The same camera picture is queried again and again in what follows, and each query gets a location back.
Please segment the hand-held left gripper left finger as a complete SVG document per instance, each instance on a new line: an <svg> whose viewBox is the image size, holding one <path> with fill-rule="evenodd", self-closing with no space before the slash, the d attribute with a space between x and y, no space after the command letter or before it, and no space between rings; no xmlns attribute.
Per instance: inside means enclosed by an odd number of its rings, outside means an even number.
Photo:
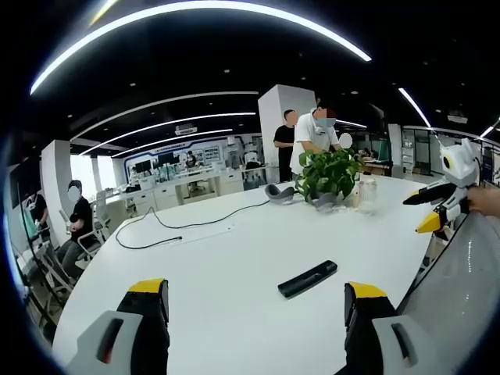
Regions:
<svg viewBox="0 0 500 375"><path fill-rule="evenodd" d="M134 284L115 310L77 339L68 374L166 374L170 335L166 279Z"/></svg>

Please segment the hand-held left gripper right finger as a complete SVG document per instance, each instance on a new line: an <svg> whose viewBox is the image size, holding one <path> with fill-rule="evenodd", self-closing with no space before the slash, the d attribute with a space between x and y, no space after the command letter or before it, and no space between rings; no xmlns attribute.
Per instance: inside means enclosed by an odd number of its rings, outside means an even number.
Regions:
<svg viewBox="0 0 500 375"><path fill-rule="evenodd" d="M437 374L429 335L378 287L345 284L344 374Z"/></svg>

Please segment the person's right hand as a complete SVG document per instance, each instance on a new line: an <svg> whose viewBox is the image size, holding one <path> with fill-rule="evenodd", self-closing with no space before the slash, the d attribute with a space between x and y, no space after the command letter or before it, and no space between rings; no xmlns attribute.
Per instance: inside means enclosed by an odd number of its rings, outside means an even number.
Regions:
<svg viewBox="0 0 500 375"><path fill-rule="evenodd" d="M484 216L500 217L500 190L497 188L471 187L467 192L469 208Z"/></svg>

